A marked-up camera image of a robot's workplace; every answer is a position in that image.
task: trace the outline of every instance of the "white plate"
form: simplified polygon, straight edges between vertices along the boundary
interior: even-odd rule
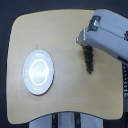
[[[31,93],[35,95],[45,93],[52,84],[53,75],[53,62],[45,51],[35,50],[27,57],[23,69],[23,79]]]

